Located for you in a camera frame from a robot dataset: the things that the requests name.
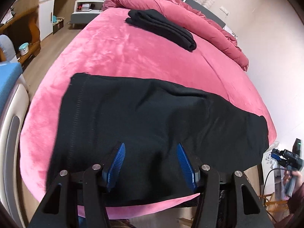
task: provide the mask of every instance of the cable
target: cable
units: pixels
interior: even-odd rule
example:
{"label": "cable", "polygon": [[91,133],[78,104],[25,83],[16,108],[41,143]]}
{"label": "cable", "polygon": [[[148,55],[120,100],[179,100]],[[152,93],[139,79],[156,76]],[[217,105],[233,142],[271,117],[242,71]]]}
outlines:
{"label": "cable", "polygon": [[[266,182],[267,182],[267,179],[268,179],[268,176],[270,174],[270,172],[272,172],[273,170],[283,170],[282,168],[274,168],[274,169],[271,169],[268,174],[267,174],[267,177],[266,177],[266,180],[265,180],[265,183],[264,183],[264,188],[263,188],[263,192],[262,192],[262,196],[261,196],[261,203],[263,204],[263,197],[264,197],[264,192],[265,192],[265,187],[266,187]],[[266,210],[266,212],[270,215],[270,217],[272,217],[272,219],[277,222],[275,220],[275,218]]]}
{"label": "cable", "polygon": [[275,218],[270,214],[270,212],[268,212],[267,210],[266,210],[266,212],[270,215],[270,217],[272,217],[272,219],[274,220],[274,222],[277,222],[277,221],[275,220]]}
{"label": "cable", "polygon": [[[282,170],[282,169],[281,168],[274,168],[274,169],[271,169],[270,172],[272,172],[273,170]],[[267,179],[268,179],[268,176],[269,176],[270,172],[268,172],[265,183],[264,183],[264,188],[263,188],[262,197],[261,197],[261,203],[262,204],[263,204],[263,197],[264,197],[266,182],[267,182]]]}

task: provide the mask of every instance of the chair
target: chair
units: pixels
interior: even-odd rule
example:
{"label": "chair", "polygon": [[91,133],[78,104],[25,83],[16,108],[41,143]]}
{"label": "chair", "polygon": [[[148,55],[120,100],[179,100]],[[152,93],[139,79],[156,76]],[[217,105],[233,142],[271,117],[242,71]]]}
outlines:
{"label": "chair", "polygon": [[4,34],[0,35],[0,62],[16,63],[16,52],[10,38]]}
{"label": "chair", "polygon": [[0,63],[0,201],[20,228],[25,225],[17,192],[17,153],[28,105],[20,63]]}

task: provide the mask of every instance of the black cloth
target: black cloth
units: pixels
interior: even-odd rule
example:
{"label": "black cloth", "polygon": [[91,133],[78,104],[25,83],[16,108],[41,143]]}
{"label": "black cloth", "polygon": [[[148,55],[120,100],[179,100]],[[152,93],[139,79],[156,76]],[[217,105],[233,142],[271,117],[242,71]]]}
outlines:
{"label": "black cloth", "polygon": [[129,11],[128,15],[130,18],[126,19],[126,23],[162,36],[187,51],[196,49],[196,42],[188,30],[169,21],[155,9],[132,9]]}
{"label": "black cloth", "polygon": [[193,194],[176,154],[182,143],[221,172],[246,170],[268,148],[264,117],[224,98],[156,79],[75,74],[63,96],[47,187],[61,170],[86,170],[126,145],[107,206],[129,206]]}

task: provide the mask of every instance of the pink bed sheet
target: pink bed sheet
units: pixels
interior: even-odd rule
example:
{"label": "pink bed sheet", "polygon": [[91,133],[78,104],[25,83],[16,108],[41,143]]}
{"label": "pink bed sheet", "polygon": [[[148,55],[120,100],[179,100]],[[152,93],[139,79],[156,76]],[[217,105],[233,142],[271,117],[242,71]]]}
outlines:
{"label": "pink bed sheet", "polygon": [[[20,170],[38,201],[45,194],[61,99],[70,77],[78,72],[156,78],[216,93],[243,110],[264,116],[269,142],[276,138],[267,108],[234,60],[195,34],[197,49],[188,52],[165,38],[133,27],[124,22],[128,11],[109,8],[88,24],[51,66],[31,102],[20,135]],[[195,196],[142,206],[110,207],[107,212],[110,219],[132,218],[162,211]],[[83,207],[78,210],[84,215]]]}

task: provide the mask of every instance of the wall outlet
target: wall outlet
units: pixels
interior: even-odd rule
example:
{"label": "wall outlet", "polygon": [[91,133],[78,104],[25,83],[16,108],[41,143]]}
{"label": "wall outlet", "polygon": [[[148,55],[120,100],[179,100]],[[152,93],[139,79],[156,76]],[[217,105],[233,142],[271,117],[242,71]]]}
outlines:
{"label": "wall outlet", "polygon": [[229,11],[225,9],[223,6],[221,6],[219,9],[223,11],[227,16],[229,15]]}

